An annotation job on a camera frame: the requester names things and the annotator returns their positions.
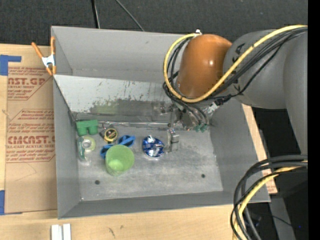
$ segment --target green block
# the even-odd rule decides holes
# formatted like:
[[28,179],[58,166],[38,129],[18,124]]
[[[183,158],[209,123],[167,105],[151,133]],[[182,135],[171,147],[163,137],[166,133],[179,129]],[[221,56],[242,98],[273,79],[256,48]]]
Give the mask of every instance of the green block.
[[95,135],[98,133],[98,120],[86,120],[76,122],[76,129],[79,136]]

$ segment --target white plastic piece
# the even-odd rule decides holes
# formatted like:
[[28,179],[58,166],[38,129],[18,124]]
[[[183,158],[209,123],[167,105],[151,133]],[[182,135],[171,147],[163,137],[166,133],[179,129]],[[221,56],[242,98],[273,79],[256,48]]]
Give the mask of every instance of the white plastic piece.
[[51,240],[71,240],[71,225],[51,225]]

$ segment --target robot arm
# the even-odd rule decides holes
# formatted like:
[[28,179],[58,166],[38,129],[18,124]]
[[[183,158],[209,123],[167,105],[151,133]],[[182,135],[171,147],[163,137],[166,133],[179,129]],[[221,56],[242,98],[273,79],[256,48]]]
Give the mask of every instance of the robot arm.
[[252,107],[287,109],[300,150],[307,154],[307,26],[248,33],[233,44],[199,32],[185,37],[167,53],[163,87],[188,130],[205,126],[213,107],[235,98]]

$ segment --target blue plastic piece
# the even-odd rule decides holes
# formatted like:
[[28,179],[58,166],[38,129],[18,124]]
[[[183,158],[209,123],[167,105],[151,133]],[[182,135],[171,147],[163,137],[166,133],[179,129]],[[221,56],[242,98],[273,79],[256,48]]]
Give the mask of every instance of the blue plastic piece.
[[21,56],[0,55],[0,75],[8,75],[8,62],[21,62]]
[[5,215],[5,191],[0,190],[0,215]]
[[164,153],[164,146],[164,143],[160,139],[151,136],[145,137],[142,141],[144,153],[152,158],[160,157]]
[[[124,135],[118,139],[118,144],[125,145],[128,148],[130,148],[135,143],[135,140],[136,140],[135,136]],[[107,145],[104,145],[103,148],[100,150],[100,156],[103,159],[106,159],[106,153],[107,153],[108,149],[110,149],[112,146],[113,146],[113,144],[107,144]]]

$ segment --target blue and white object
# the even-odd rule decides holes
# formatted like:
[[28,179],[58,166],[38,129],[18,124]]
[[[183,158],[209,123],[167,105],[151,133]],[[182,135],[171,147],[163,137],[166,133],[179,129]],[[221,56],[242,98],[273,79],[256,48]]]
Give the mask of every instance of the blue and white object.
[[145,137],[142,141],[142,149],[148,157],[158,158],[164,154],[164,143],[151,135]]

